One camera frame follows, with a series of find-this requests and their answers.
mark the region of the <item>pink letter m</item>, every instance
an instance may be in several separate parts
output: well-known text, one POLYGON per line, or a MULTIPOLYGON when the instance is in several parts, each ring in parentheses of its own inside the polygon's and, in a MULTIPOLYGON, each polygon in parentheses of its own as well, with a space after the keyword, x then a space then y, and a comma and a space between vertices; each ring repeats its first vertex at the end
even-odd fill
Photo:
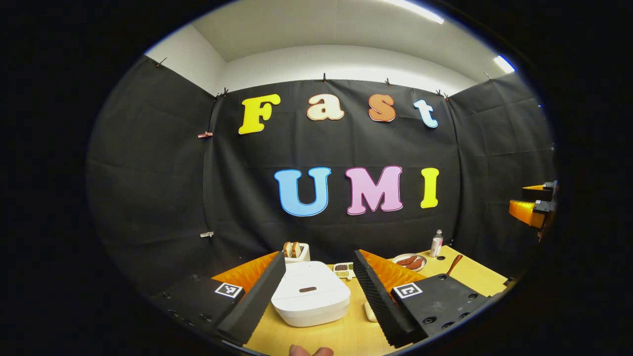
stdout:
POLYGON ((345 171, 345 175, 349 177, 352 184, 352 206, 348 208, 348 214, 360 215, 366 212, 363 197, 373 212, 378 209, 378 204, 383 196, 385 199, 380 206, 383 212, 402 209, 400 201, 401 173, 402 167, 387 166, 382 170, 378 184, 374 184, 365 168, 356 167, 345 171))

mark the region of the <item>sausage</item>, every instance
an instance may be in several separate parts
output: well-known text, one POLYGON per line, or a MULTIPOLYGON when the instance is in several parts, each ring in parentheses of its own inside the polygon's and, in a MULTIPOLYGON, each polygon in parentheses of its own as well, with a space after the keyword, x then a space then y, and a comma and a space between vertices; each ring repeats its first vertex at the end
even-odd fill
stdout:
POLYGON ((422 259, 418 258, 412 264, 406 266, 406 268, 408 268, 408 269, 418 269, 418 268, 420 268, 420 266, 422 266, 422 259))
POLYGON ((406 266, 406 265, 409 265, 409 264, 413 263, 413 261, 415 261, 416 258, 418 258, 418 257, 417 256, 411 256, 411 257, 409 257, 409 258, 407 258, 405 260, 401 260, 401 261, 398 261, 396 263, 401 265, 401 266, 406 266))

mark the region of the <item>ceiling light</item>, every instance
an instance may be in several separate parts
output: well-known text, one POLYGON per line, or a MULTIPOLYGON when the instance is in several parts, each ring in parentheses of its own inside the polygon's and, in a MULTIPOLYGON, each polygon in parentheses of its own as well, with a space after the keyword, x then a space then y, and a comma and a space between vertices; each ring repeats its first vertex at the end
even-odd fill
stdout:
POLYGON ((501 69, 503 69, 504 72, 506 73, 514 72, 514 68, 502 56, 497 56, 497 58, 494 59, 494 62, 497 63, 497 65, 499 65, 499 67, 501 67, 501 69))
POLYGON ((405 8, 407 10, 413 11, 419 15, 422 15, 426 18, 428 18, 431 21, 435 21, 437 23, 444 23, 444 19, 437 16, 436 14, 432 13, 431 11, 427 10, 427 9, 423 9, 415 4, 411 4, 407 1, 404 0, 382 0, 385 3, 390 3, 396 6, 400 6, 401 8, 405 8))

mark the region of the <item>small bottle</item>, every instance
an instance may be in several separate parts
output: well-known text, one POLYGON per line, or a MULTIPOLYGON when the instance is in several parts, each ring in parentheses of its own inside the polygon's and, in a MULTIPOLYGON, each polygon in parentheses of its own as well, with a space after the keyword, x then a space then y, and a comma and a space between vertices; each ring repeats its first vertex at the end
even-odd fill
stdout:
POLYGON ((442 237, 442 231, 437 230, 437 234, 433 237, 433 243, 431 244, 431 257, 439 256, 439 250, 442 248, 442 241, 444 241, 444 238, 442 237))

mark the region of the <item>white bread box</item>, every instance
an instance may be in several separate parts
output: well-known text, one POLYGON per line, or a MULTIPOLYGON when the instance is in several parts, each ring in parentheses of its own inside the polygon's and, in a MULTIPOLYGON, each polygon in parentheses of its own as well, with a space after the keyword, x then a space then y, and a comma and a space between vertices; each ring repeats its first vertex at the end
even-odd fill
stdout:
POLYGON ((296 262, 285 265, 271 302, 288 325, 313 326, 344 317, 350 294, 323 262, 296 262))

